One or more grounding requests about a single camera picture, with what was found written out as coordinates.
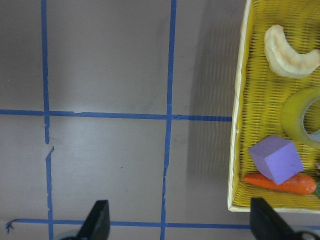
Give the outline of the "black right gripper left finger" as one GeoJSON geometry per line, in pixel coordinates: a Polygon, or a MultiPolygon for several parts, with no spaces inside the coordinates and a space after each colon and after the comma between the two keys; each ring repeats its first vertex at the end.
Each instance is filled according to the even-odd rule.
{"type": "Polygon", "coordinates": [[[97,200],[77,234],[64,236],[60,240],[107,240],[109,235],[109,201],[97,200]]]}

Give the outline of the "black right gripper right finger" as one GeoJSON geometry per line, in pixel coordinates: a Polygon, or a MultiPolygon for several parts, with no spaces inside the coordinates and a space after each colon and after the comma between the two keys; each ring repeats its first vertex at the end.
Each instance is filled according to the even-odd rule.
{"type": "Polygon", "coordinates": [[[309,230],[293,230],[262,197],[250,200],[250,230],[257,240],[318,240],[309,230]]]}

